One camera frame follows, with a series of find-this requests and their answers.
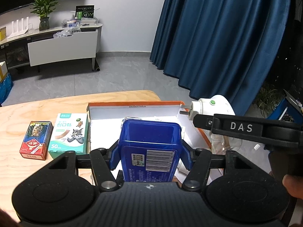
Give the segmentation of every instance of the blue chair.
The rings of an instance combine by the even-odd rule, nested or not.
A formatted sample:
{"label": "blue chair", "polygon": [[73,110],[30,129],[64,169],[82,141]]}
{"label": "blue chair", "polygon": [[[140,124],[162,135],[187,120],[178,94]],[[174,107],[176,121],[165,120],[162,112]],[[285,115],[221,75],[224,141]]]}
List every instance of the blue chair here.
{"label": "blue chair", "polygon": [[276,109],[268,116],[269,120],[280,120],[287,111],[294,119],[294,122],[303,125],[303,115],[296,100],[286,91],[286,97],[279,103]]}

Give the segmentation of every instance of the white drawer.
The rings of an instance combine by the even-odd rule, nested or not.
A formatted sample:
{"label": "white drawer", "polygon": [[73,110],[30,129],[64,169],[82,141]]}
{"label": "white drawer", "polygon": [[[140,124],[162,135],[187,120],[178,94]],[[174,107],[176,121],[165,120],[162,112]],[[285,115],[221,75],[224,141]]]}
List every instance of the white drawer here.
{"label": "white drawer", "polygon": [[63,60],[96,57],[97,31],[77,32],[70,37],[51,38],[28,44],[31,66]]}

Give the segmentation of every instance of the tv stand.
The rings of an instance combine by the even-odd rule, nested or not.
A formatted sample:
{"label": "tv stand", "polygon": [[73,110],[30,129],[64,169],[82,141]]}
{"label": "tv stand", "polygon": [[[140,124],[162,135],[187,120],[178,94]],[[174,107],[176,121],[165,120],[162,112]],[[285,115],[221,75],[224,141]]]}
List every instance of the tv stand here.
{"label": "tv stand", "polygon": [[[100,50],[102,24],[80,26],[80,28],[81,32],[76,32],[70,37],[59,38],[53,38],[53,35],[62,31],[62,27],[44,31],[29,30],[23,35],[1,41],[0,55],[5,55],[4,60],[7,62],[8,69],[31,65],[37,66],[38,71],[40,71],[39,66],[42,64],[91,58],[92,71],[99,71],[100,68],[95,57]],[[7,56],[9,51],[19,47],[25,47],[28,50],[29,60],[10,62]]]}

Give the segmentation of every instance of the blue curtain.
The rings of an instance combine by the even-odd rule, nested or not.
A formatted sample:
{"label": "blue curtain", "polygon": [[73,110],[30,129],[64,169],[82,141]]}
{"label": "blue curtain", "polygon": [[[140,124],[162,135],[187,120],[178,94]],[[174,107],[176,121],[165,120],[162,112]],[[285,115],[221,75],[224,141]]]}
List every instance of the blue curtain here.
{"label": "blue curtain", "polygon": [[190,97],[244,115],[277,54],[290,0],[165,0],[150,60]]}

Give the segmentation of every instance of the open box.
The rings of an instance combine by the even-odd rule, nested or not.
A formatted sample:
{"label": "open box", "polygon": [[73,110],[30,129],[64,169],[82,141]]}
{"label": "open box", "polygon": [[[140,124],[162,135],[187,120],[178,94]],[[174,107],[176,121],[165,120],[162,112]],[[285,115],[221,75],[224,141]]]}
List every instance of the open box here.
{"label": "open box", "polygon": [[[182,138],[188,145],[192,148],[210,148],[204,131],[195,128],[187,115],[179,113],[181,110],[184,111],[181,108],[183,104],[181,101],[89,103],[91,150],[110,148],[119,139],[122,120],[125,117],[178,123],[182,128]],[[122,170],[121,162],[112,171],[115,178],[119,170]],[[175,176],[180,182],[186,177],[178,169]]]}

